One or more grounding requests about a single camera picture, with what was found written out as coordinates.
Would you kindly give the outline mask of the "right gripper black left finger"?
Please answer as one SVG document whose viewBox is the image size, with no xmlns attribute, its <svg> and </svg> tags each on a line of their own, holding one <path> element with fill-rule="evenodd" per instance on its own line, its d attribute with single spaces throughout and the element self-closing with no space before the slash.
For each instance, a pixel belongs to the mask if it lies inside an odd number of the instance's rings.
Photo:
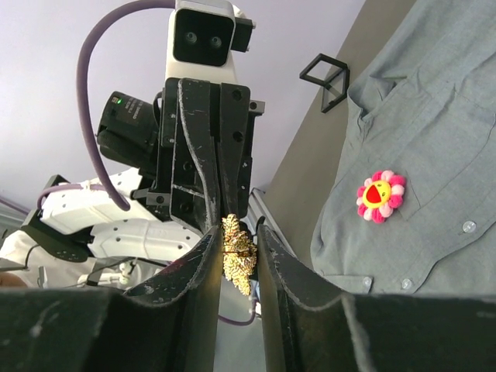
<svg viewBox="0 0 496 372">
<path fill-rule="evenodd" d="M 124 292 L 4 290 L 3 371 L 210 371 L 214 364 L 222 231 Z"/>
</svg>

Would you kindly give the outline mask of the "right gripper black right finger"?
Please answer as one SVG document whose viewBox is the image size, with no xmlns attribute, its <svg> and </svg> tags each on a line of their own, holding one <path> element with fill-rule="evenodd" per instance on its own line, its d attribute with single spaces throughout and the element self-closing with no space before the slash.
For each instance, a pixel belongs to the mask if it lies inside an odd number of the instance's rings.
<svg viewBox="0 0 496 372">
<path fill-rule="evenodd" d="M 492 297 L 350 294 L 257 230 L 269 371 L 493 371 Z"/>
</svg>

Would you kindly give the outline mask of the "gold leaf brooch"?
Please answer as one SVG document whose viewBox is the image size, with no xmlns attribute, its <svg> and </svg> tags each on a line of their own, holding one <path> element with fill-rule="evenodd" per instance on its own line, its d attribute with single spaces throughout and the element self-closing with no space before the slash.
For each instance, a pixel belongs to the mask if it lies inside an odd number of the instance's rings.
<svg viewBox="0 0 496 372">
<path fill-rule="evenodd" d="M 257 247 L 246 231 L 241 230 L 235 214 L 222 219 L 223 273 L 242 295 L 251 296 L 250 276 L 257 265 Z"/>
</svg>

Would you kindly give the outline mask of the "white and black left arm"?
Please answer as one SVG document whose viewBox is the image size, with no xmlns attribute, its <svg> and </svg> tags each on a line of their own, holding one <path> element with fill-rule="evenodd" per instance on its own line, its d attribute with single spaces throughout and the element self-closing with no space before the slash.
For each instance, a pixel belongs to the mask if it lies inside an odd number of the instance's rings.
<svg viewBox="0 0 496 372">
<path fill-rule="evenodd" d="M 33 245 L 68 263 L 112 257 L 174 261 L 213 226 L 224 236 L 223 272 L 244 295 L 257 251 L 246 216 L 253 130 L 263 102 L 243 85 L 169 78 L 153 102 L 113 92 L 97 132 L 101 154 L 127 166 L 110 180 L 55 176 L 22 224 Z"/>
</svg>

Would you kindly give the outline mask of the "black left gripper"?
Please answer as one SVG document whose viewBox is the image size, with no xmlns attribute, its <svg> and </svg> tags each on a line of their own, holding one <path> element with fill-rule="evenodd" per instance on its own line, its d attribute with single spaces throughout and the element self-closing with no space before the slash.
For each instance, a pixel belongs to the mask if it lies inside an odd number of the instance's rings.
<svg viewBox="0 0 496 372">
<path fill-rule="evenodd" d="M 132 198 L 158 219 L 207 232 L 247 214 L 255 121 L 265 104 L 248 87 L 170 78 L 153 103 L 152 174 Z"/>
</svg>

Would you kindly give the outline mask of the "grey button-up shirt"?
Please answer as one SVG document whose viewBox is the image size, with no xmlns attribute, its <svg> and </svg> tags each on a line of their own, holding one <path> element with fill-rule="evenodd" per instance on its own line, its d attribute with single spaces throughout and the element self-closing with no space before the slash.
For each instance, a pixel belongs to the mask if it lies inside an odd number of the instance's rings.
<svg viewBox="0 0 496 372">
<path fill-rule="evenodd" d="M 495 3 L 417 1 L 348 90 L 313 270 L 357 294 L 495 292 Z M 384 223 L 357 214 L 377 171 L 406 178 Z"/>
</svg>

